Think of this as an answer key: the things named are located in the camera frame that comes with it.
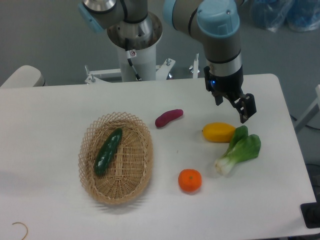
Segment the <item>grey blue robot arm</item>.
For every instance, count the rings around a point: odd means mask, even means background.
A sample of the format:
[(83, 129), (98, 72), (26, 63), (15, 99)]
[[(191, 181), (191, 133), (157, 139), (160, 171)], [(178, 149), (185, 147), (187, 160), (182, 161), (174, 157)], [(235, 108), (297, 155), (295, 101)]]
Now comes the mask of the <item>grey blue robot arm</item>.
[(167, 0), (162, 19), (149, 11), (146, 0), (82, 0), (78, 11), (94, 32), (106, 32), (118, 48), (125, 82), (156, 78), (155, 47), (163, 21), (200, 42), (206, 58), (206, 90), (217, 105), (228, 100), (244, 123), (257, 110), (254, 96), (242, 91), (241, 4), (240, 0)]

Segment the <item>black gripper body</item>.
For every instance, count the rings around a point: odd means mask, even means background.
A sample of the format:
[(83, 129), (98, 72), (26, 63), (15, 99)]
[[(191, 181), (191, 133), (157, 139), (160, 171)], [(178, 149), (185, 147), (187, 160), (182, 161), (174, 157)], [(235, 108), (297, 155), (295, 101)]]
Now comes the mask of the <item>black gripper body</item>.
[(244, 81), (243, 67), (228, 76), (216, 76), (210, 73), (210, 68), (204, 69), (205, 88), (215, 96), (224, 96), (230, 100), (237, 100), (242, 97), (242, 84)]

